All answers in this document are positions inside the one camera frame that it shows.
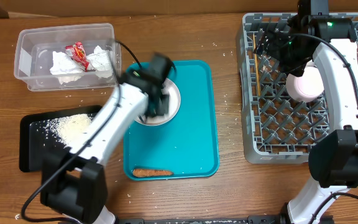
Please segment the large white plate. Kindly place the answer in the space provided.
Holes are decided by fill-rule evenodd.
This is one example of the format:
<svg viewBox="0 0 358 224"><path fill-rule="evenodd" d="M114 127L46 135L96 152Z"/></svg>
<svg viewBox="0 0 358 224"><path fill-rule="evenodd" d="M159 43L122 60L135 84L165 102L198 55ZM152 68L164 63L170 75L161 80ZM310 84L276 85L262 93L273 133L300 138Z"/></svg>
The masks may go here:
<svg viewBox="0 0 358 224"><path fill-rule="evenodd" d="M164 95L169 95L168 112L164 113L162 116L156 116L153 118L146 118L145 116L142 116L142 119L144 120L144 125L158 126L165 124L172 120L178 113L178 110L180 109L181 105L181 96L176 84L174 84L169 78L167 78L163 84L162 93Z"/></svg>

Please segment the wooden chopstick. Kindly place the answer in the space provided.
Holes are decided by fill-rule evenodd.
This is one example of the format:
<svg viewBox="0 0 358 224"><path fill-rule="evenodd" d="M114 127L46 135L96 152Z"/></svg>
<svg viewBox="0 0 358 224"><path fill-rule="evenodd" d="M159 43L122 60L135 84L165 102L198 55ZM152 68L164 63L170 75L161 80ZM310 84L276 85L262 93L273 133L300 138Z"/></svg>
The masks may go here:
<svg viewBox="0 0 358 224"><path fill-rule="evenodd" d="M254 53L254 63L255 63L256 89L257 89L257 96L260 97L261 90L260 90L260 81L259 81L259 64L258 64L258 55L256 54L257 43L256 43L255 34L253 34L252 40L253 40L253 48L254 48L253 53Z"/></svg>

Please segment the brown fried stick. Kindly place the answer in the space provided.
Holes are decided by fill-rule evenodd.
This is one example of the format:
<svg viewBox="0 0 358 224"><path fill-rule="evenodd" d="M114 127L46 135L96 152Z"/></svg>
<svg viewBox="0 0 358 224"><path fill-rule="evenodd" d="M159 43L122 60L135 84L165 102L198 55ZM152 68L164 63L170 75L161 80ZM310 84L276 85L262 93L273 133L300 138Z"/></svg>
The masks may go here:
<svg viewBox="0 0 358 224"><path fill-rule="evenodd" d="M157 170L157 169L134 169L132 171L132 174L135 177L144 178L144 177L171 176L173 175L173 172L169 170Z"/></svg>

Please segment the silver foil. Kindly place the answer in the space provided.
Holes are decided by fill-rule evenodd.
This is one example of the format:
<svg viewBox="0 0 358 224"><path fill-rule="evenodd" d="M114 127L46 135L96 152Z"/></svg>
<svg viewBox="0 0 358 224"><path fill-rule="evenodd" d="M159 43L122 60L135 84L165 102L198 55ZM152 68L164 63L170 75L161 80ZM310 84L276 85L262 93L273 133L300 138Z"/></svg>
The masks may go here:
<svg viewBox="0 0 358 224"><path fill-rule="evenodd" d="M99 78L109 78L112 76L111 52L103 50L100 46L96 46L92 54L86 56L91 64L91 69L96 71Z"/></svg>

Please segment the red snack wrapper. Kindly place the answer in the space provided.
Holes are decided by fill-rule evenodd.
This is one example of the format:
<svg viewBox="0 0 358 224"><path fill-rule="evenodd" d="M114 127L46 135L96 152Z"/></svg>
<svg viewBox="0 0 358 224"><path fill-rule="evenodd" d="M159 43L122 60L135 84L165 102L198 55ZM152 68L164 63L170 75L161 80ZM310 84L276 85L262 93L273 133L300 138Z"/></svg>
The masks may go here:
<svg viewBox="0 0 358 224"><path fill-rule="evenodd" d="M73 45L67 45L65 47L65 53L75 61L81 69L85 72L88 71L90 67L90 62L86 58L86 52L81 42L75 42Z"/></svg>

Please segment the white napkin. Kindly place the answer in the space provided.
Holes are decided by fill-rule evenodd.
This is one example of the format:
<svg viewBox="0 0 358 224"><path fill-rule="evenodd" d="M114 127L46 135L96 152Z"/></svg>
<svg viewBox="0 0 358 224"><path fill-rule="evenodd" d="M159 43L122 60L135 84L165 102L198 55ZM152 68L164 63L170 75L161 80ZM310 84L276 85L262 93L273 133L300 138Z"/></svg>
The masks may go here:
<svg viewBox="0 0 358 224"><path fill-rule="evenodd" d="M57 78L61 85L64 83L75 82L81 78L81 75L75 75L75 73L82 73L82 68L66 53L53 51L52 60L53 66L50 69L50 73L52 75L58 75Z"/></svg>

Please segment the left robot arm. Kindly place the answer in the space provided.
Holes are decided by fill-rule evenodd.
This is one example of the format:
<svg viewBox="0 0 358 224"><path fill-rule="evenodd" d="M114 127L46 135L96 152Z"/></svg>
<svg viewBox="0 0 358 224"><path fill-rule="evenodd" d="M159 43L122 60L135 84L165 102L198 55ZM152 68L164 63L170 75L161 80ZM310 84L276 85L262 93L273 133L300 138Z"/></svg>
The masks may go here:
<svg viewBox="0 0 358 224"><path fill-rule="evenodd" d="M114 223L105 203L104 168L129 126L139 116L168 113L169 96L163 84L173 62L154 54L144 68L118 77L111 97L91 124L65 149L50 149L42 164L41 204L61 213L59 223Z"/></svg>

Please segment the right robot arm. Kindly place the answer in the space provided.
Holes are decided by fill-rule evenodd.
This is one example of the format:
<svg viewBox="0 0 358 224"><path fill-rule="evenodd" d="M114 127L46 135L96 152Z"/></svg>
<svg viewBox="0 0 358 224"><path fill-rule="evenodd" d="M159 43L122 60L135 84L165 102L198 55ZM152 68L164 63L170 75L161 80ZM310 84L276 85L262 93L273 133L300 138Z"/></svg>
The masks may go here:
<svg viewBox="0 0 358 224"><path fill-rule="evenodd" d="M310 178L284 205L282 223L332 223L324 212L358 187L357 34L348 18L335 18L327 1L299 1L287 33L266 30L255 48L279 61L282 73L300 77L313 61L321 75L329 134L309 153Z"/></svg>

